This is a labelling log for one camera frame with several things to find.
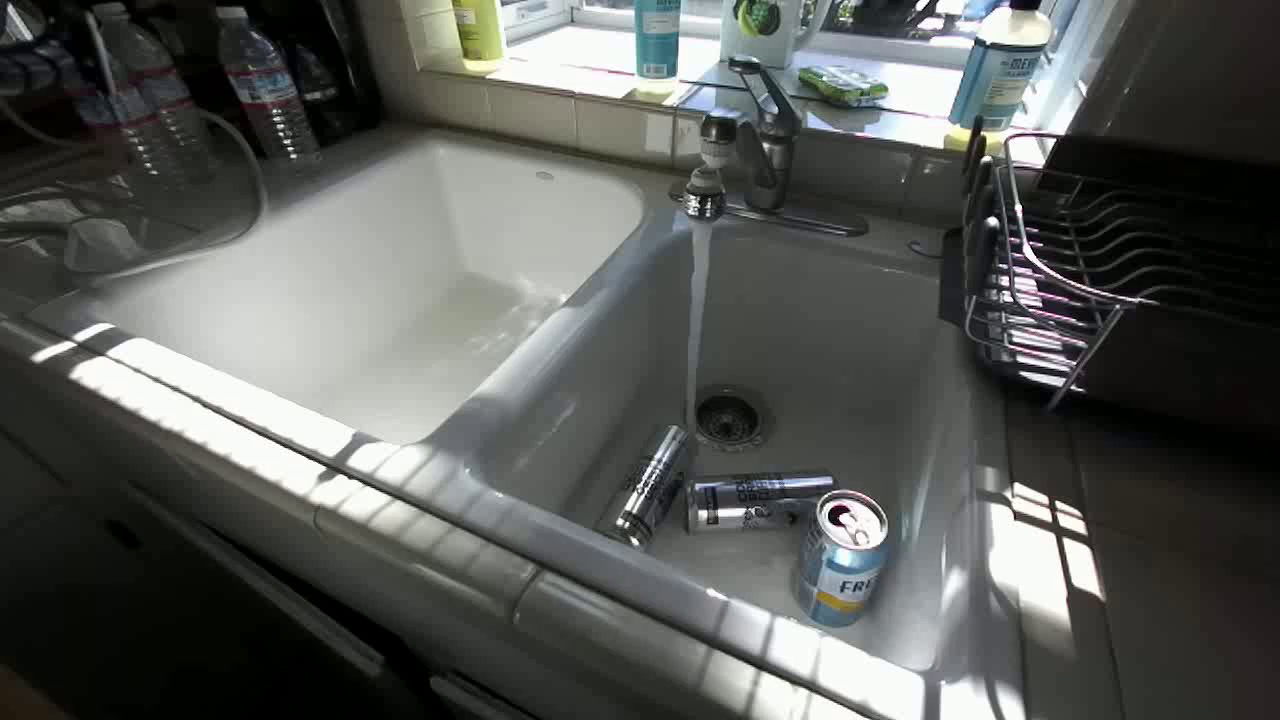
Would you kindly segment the white double basin sink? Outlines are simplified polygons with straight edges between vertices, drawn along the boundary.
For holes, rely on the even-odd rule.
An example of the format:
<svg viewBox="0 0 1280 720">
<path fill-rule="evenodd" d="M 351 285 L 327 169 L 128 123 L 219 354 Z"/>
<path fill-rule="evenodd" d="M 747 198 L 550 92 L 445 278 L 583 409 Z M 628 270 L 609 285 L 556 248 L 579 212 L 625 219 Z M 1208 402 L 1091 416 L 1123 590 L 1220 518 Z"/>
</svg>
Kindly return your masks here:
<svg viewBox="0 0 1280 720">
<path fill-rule="evenodd" d="M 909 674 L 991 674 L 1017 656 L 986 518 L 1002 403 L 946 313 L 935 231 L 866 219 L 866 237 L 702 225 L 656 172 L 422 135 L 231 248 L 39 317 L 694 637 L 832 632 Z M 698 431 L 718 389 L 762 403 L 755 443 Z M 839 630 L 801 611 L 812 518 L 687 534 L 679 489 L 654 539 L 625 546 L 613 522 L 674 424 L 685 489 L 828 472 L 869 492 L 889 512 L 869 611 Z"/>
</svg>

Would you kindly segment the white cup green print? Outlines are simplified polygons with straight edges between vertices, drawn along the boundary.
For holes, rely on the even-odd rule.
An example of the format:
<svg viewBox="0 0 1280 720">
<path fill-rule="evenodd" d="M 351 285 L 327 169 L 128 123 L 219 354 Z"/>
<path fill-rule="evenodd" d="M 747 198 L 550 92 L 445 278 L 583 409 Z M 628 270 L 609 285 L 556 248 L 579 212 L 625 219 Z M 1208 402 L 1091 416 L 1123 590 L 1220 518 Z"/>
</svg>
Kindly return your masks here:
<svg viewBox="0 0 1280 720">
<path fill-rule="evenodd" d="M 726 0 L 719 55 L 755 55 L 785 72 L 792 55 L 824 30 L 832 0 Z"/>
</svg>

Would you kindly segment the green sponge on sill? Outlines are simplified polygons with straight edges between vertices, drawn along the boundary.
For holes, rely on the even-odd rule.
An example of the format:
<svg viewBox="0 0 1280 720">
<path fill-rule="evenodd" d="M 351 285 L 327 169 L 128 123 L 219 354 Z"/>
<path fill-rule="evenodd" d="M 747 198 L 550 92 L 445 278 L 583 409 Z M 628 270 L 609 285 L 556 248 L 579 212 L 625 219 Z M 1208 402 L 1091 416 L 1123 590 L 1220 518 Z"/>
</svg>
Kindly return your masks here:
<svg viewBox="0 0 1280 720">
<path fill-rule="evenodd" d="M 881 110 L 889 88 L 855 67 L 805 67 L 801 84 L 828 110 Z"/>
</svg>

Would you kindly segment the clear water bottle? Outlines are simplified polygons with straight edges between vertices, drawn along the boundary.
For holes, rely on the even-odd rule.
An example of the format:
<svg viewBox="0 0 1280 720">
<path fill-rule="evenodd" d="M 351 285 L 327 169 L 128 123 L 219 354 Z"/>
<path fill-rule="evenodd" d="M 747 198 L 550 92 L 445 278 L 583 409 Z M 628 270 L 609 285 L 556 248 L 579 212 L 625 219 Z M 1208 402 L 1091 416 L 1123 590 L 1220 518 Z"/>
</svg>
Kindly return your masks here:
<svg viewBox="0 0 1280 720">
<path fill-rule="evenodd" d="M 150 98 L 156 110 L 164 131 L 177 145 L 177 159 L 193 179 L 211 179 L 216 176 L 216 157 L 210 140 L 210 123 L 181 79 L 177 62 L 169 49 L 139 30 L 119 0 L 104 0 L 91 7 L 110 54 L 123 66 L 128 79 Z"/>
<path fill-rule="evenodd" d="M 48 55 L 75 117 L 128 179 L 151 184 L 177 172 L 151 101 L 110 54 L 104 30 L 90 11 L 56 11 Z"/>
<path fill-rule="evenodd" d="M 305 165 L 322 154 L 295 79 L 278 44 L 252 30 L 240 4 L 216 7 L 219 67 L 268 159 Z"/>
</svg>

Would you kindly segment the white soap bottle blue label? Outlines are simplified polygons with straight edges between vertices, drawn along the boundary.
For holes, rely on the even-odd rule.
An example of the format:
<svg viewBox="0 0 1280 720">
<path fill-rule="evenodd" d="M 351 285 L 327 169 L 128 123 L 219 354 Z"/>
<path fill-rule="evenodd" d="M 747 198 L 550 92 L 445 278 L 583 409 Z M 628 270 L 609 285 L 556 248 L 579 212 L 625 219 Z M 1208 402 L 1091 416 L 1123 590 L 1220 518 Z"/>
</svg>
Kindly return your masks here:
<svg viewBox="0 0 1280 720">
<path fill-rule="evenodd" d="M 1009 129 L 1052 39 L 1043 0 L 1005 0 L 972 38 L 949 121 Z"/>
</svg>

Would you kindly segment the blue upright soda can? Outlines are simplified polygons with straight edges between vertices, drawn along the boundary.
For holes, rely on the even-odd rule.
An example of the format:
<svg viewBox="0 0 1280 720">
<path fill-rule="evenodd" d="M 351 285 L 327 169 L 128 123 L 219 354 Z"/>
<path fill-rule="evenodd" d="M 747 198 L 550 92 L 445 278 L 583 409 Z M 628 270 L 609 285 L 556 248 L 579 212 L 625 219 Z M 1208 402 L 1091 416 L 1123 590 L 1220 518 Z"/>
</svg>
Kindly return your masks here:
<svg viewBox="0 0 1280 720">
<path fill-rule="evenodd" d="M 889 557 L 889 512 L 855 489 L 815 502 L 798 563 L 798 605 L 812 625 L 851 625 L 869 611 Z"/>
</svg>

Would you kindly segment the clear water bottle middle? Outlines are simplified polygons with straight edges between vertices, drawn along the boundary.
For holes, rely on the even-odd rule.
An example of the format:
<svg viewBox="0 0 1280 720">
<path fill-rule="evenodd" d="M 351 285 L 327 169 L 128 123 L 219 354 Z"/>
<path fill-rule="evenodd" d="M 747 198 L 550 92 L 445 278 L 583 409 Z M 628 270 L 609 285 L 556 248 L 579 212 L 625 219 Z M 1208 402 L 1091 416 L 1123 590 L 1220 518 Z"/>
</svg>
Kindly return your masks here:
<svg viewBox="0 0 1280 720">
<path fill-rule="evenodd" d="M 119 0 L 104 0 L 91 7 L 110 54 L 123 66 L 128 79 L 150 98 L 156 110 L 164 131 L 177 145 L 177 159 L 193 179 L 211 179 L 216 176 L 216 157 L 210 140 L 210 123 L 181 79 L 177 62 L 169 49 L 139 30 Z"/>
</svg>

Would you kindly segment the silver can lying left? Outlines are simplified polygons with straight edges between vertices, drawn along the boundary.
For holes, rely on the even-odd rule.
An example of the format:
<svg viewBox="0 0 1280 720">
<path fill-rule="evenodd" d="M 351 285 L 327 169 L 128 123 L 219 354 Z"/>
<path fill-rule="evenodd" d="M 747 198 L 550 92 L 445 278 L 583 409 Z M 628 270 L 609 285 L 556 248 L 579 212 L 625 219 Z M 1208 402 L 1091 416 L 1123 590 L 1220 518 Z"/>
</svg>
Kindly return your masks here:
<svg viewBox="0 0 1280 720">
<path fill-rule="evenodd" d="M 656 526 L 669 518 L 676 492 L 685 489 L 685 448 L 687 448 L 687 431 L 674 424 L 654 448 L 654 457 L 643 459 L 638 484 L 628 489 L 613 522 L 613 534 L 625 546 L 643 550 Z"/>
</svg>

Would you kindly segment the clear plastic container left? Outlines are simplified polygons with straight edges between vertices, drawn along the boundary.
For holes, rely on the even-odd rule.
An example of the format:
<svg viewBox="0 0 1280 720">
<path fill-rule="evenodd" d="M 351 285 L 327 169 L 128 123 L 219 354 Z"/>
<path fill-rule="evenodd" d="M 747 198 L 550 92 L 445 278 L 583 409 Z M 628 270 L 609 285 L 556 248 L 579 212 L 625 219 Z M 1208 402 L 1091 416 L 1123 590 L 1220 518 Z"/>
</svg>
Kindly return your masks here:
<svg viewBox="0 0 1280 720">
<path fill-rule="evenodd" d="M 90 150 L 23 159 L 0 190 L 0 304 L 9 317 L 63 291 L 139 278 L 250 242 L 268 216 L 252 145 L 219 117 L 211 179 L 128 184 Z"/>
</svg>

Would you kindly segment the chrome kitchen faucet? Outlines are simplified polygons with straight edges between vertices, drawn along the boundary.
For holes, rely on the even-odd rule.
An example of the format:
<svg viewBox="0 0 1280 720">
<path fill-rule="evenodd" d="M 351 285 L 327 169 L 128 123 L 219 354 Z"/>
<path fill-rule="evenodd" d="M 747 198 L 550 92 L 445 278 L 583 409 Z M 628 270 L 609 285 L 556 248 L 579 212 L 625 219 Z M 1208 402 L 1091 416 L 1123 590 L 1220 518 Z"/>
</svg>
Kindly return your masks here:
<svg viewBox="0 0 1280 720">
<path fill-rule="evenodd" d="M 698 165 L 674 184 L 674 202 L 687 219 L 719 216 L 785 225 L 824 237 L 866 237 L 862 212 L 828 219 L 787 210 L 801 114 L 785 84 L 755 55 L 730 55 L 755 117 L 714 110 L 698 129 Z"/>
</svg>

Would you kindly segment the clear water bottle right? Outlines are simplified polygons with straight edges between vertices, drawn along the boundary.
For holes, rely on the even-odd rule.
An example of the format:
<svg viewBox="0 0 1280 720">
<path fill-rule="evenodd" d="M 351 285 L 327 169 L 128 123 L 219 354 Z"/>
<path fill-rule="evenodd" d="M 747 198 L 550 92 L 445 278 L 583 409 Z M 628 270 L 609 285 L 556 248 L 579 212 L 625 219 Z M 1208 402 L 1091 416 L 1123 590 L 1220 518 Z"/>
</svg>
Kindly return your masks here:
<svg viewBox="0 0 1280 720">
<path fill-rule="evenodd" d="M 216 7 L 219 67 L 268 159 L 305 165 L 322 154 L 295 79 L 278 44 L 252 30 L 240 4 Z"/>
</svg>

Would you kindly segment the yellow-green bottle on windowsill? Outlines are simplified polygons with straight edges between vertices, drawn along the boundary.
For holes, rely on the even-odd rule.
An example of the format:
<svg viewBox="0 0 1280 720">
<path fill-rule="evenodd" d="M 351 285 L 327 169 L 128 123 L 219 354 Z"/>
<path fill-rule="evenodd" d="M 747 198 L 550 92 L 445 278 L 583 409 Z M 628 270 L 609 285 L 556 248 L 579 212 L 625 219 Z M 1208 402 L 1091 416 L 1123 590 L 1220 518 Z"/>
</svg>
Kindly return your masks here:
<svg viewBox="0 0 1280 720">
<path fill-rule="evenodd" d="M 462 49 L 470 62 L 503 55 L 500 0 L 454 0 Z"/>
</svg>

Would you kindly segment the teal bottle on windowsill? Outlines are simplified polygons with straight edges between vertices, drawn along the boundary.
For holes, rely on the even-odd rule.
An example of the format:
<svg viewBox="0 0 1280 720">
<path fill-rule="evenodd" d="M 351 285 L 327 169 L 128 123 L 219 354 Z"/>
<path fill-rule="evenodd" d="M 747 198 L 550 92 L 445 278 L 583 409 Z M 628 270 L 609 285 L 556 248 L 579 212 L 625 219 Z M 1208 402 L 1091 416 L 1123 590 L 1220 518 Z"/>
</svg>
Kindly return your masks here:
<svg viewBox="0 0 1280 720">
<path fill-rule="evenodd" d="M 643 79 L 674 79 L 679 67 L 679 0 L 638 0 L 638 72 Z"/>
</svg>

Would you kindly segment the clear water bottle left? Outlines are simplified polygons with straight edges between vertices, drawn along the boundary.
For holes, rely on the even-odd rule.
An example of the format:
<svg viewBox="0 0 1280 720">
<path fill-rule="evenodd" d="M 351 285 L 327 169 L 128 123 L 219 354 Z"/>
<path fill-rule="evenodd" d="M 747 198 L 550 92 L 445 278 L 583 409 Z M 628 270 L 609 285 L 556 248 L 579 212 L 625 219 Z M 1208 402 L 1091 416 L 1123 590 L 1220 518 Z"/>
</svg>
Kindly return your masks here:
<svg viewBox="0 0 1280 720">
<path fill-rule="evenodd" d="M 104 30 L 90 11 L 56 11 L 48 55 L 75 117 L 128 179 L 151 184 L 177 172 L 151 101 L 110 54 Z"/>
</svg>

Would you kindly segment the sink drain strainer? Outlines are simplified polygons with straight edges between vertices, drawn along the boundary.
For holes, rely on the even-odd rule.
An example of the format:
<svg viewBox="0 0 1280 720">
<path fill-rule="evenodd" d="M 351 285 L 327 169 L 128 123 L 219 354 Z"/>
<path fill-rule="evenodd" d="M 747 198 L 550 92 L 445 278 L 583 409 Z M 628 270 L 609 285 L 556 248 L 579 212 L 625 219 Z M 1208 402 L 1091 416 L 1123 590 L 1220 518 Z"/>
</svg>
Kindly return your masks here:
<svg viewBox="0 0 1280 720">
<path fill-rule="evenodd" d="M 766 431 L 766 413 L 752 395 L 718 389 L 698 402 L 698 431 L 719 448 L 755 443 Z"/>
</svg>

